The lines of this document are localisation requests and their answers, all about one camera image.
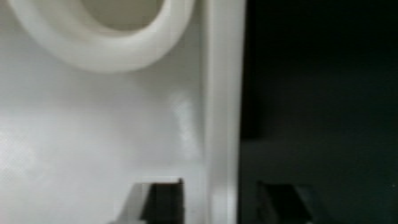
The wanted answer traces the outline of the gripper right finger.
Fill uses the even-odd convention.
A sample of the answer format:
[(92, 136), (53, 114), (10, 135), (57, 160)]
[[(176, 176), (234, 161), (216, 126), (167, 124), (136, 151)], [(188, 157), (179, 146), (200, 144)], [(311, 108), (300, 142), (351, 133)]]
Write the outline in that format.
[(256, 199), (261, 224), (314, 224), (314, 218), (291, 184), (259, 182)]

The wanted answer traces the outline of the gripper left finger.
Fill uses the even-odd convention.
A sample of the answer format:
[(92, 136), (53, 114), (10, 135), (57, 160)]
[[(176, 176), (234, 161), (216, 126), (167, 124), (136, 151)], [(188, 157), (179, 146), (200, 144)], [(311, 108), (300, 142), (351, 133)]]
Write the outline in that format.
[(172, 182), (154, 182), (140, 212), (140, 220), (145, 224), (184, 224), (184, 183), (177, 179)]

